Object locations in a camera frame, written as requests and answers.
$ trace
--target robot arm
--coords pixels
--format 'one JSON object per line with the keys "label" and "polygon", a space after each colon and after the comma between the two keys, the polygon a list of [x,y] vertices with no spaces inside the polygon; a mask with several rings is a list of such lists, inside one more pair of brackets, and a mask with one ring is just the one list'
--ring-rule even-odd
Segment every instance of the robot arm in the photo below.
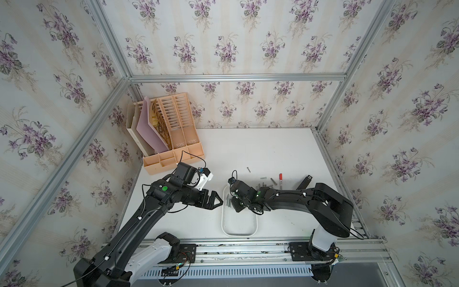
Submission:
{"label": "robot arm", "polygon": [[[199,182],[197,182],[195,186],[189,185],[195,173],[201,174],[204,172],[207,173],[208,169],[198,170],[185,163],[179,163],[172,174],[153,182],[135,214],[114,238],[101,251],[94,255],[92,259],[82,258],[75,265],[73,268],[75,278],[82,277],[81,280],[77,281],[77,286],[129,287],[130,278],[134,273],[136,276],[142,274],[141,270],[131,268],[131,266],[128,266],[128,271],[125,271],[128,262],[132,260],[131,257],[134,251],[153,225],[155,225],[155,223],[157,223],[175,203],[182,202],[183,204],[210,210],[223,205],[222,199],[215,191],[212,191],[211,195],[209,195],[209,190],[202,189],[202,186],[202,190],[195,188]],[[214,204],[215,199],[218,199],[218,204]],[[165,246],[164,241],[158,239],[157,241],[158,245],[161,244],[162,247]],[[169,246],[174,244],[173,239],[168,242],[170,243]],[[161,253],[161,256],[158,254],[158,259],[164,256],[167,246],[161,250],[163,253]],[[146,254],[148,253],[136,255],[138,258],[137,260],[145,263],[145,261],[149,260],[146,258]]]}

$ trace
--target desk organizer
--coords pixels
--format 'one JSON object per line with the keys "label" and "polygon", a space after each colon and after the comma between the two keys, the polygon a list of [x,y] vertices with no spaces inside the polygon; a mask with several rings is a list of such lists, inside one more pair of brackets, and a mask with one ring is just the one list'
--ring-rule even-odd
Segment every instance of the desk organizer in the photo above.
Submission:
{"label": "desk organizer", "polygon": [[198,157],[205,158],[202,144],[196,132],[190,101],[187,93],[164,96],[151,99],[153,112],[159,114],[159,122],[164,122],[170,137],[172,150],[147,156],[143,158],[144,168],[148,174],[158,174],[176,168],[182,158],[184,163],[200,161]]}

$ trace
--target wall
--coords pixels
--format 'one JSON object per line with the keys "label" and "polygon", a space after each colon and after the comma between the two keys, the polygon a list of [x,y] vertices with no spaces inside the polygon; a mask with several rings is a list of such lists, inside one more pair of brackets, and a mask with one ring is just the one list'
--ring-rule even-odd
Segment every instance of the wall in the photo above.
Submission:
{"label": "wall", "polygon": [[[120,80],[84,1],[0,2],[0,240]],[[140,152],[124,95],[1,286],[60,286],[110,238]]]}
{"label": "wall", "polygon": [[322,132],[407,286],[459,286],[458,11],[398,1]]}

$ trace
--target aluminum frame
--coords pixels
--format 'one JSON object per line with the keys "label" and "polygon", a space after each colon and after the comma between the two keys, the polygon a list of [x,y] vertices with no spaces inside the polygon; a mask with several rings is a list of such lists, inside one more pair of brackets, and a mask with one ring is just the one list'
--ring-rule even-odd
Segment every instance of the aluminum frame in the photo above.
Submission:
{"label": "aluminum frame", "polygon": [[321,131],[325,126],[328,120],[331,118],[331,114],[335,109],[335,106],[339,102],[339,100],[344,95],[344,90],[348,86],[349,82],[351,81],[352,77],[354,76],[355,72],[357,71],[360,63],[364,59],[365,55],[368,52],[373,40],[375,39],[376,35],[378,34],[379,30],[381,29],[384,21],[386,20],[387,16],[391,13],[392,7],[395,4],[395,0],[384,0],[378,8],[378,11],[375,14],[375,17],[370,23],[370,26],[365,33],[365,36],[362,37],[362,42],[357,48],[357,51],[354,54],[354,57],[351,60],[351,63],[346,69],[346,79],[339,83],[335,93],[331,97],[330,102],[328,103],[327,107],[325,107],[324,113],[320,118],[317,124],[317,130]]}
{"label": "aluminum frame", "polygon": [[115,89],[91,119],[81,135],[67,152],[59,167],[57,167],[41,190],[27,206],[19,220],[13,226],[6,238],[0,244],[0,274],[8,269],[16,254],[21,250],[36,225],[40,222],[55,194],[63,186],[69,175],[77,166],[81,156],[97,132],[102,128],[108,115],[112,112],[121,96],[124,95],[129,80],[122,78]]}
{"label": "aluminum frame", "polygon": [[133,75],[131,81],[140,83],[192,83],[239,81],[344,81],[345,73],[280,73],[280,74],[211,74],[211,75]]}

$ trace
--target plastic tray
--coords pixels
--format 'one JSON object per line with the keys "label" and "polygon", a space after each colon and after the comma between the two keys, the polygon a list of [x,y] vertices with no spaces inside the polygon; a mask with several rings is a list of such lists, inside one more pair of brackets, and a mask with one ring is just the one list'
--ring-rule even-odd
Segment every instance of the plastic tray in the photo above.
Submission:
{"label": "plastic tray", "polygon": [[229,185],[223,189],[222,231],[229,237],[252,237],[258,230],[258,217],[245,208],[237,213],[233,205],[226,206],[226,196],[230,195]]}

